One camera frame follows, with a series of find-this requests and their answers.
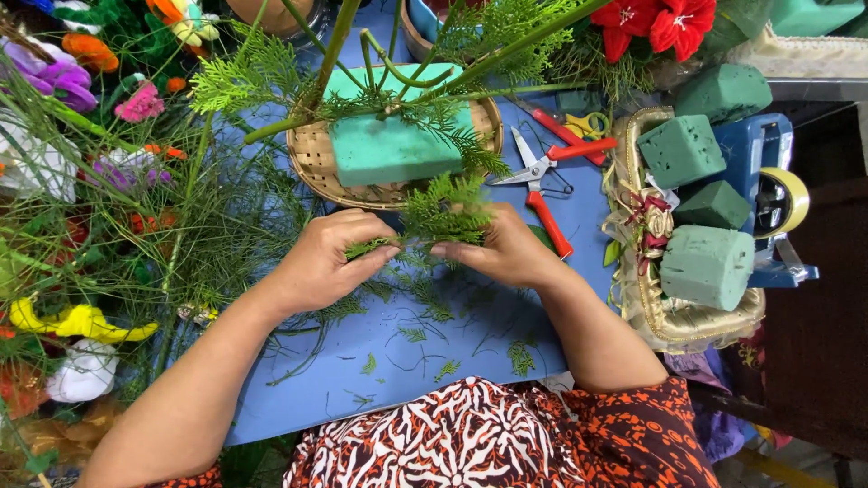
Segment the forearm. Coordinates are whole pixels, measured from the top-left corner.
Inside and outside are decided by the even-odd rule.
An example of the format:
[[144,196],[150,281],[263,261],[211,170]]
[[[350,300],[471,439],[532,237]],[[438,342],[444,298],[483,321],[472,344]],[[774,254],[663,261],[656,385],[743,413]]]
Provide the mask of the forearm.
[[559,274],[537,292],[576,384],[589,392],[615,392],[662,383],[666,369],[630,325],[577,273]]
[[278,322],[251,295],[242,295],[122,415],[79,486],[143,485],[211,467],[244,378]]

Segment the yellow scissors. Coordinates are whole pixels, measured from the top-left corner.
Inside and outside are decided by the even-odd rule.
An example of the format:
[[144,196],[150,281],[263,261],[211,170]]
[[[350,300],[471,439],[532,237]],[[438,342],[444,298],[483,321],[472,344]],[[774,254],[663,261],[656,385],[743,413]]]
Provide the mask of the yellow scissors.
[[579,137],[587,137],[591,141],[599,141],[608,132],[608,117],[600,112],[591,112],[584,117],[575,117],[566,114],[567,121],[564,127]]

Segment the red handle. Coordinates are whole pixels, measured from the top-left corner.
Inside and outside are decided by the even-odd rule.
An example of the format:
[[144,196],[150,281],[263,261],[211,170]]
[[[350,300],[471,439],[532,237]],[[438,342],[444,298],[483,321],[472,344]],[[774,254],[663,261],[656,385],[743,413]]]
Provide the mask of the red handle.
[[551,241],[555,243],[557,255],[563,260],[573,253],[573,247],[569,245],[569,241],[561,233],[561,229],[557,226],[557,222],[555,222],[555,217],[549,211],[549,206],[546,205],[542,197],[540,192],[528,192],[528,199],[524,203],[528,207],[533,208],[536,214],[539,215],[542,226],[549,233]]
[[560,137],[564,142],[569,144],[570,146],[574,146],[576,144],[581,144],[584,140],[578,135],[573,134],[573,132],[561,124],[557,123],[555,119],[551,118],[549,114],[546,114],[540,109],[534,109],[531,115],[534,117],[534,120],[540,122],[540,124],[546,129],[552,131],[555,135]]
[[606,156],[603,153],[599,153],[598,155],[592,155],[591,153],[596,153],[597,151],[603,151],[605,149],[612,149],[617,145],[618,141],[616,141],[615,139],[611,137],[604,137],[599,141],[582,141],[582,144],[573,144],[568,148],[558,148],[557,146],[552,146],[551,148],[549,148],[545,155],[548,156],[549,159],[552,161],[560,161],[577,156],[586,156],[595,165],[600,166],[603,160],[606,159]]

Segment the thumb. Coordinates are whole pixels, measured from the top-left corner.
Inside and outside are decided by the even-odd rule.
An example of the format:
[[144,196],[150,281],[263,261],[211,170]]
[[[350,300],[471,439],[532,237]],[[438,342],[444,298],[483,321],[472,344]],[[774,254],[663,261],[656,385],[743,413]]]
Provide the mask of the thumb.
[[473,246],[466,242],[438,242],[431,248],[431,253],[440,258],[458,261],[474,269],[478,269],[488,261],[490,249]]
[[361,283],[368,278],[371,278],[379,269],[385,266],[391,258],[401,252],[401,249],[394,246],[380,246],[358,257],[344,265],[340,272],[350,280],[357,280]]

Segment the orange and white patterned fabric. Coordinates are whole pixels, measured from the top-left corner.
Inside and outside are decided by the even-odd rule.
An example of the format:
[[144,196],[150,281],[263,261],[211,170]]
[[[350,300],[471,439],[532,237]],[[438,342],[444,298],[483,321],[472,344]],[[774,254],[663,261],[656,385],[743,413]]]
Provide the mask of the orange and white patterned fabric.
[[683,379],[566,392],[561,402],[536,383],[469,377],[390,411],[308,430],[283,485],[716,488],[693,415]]

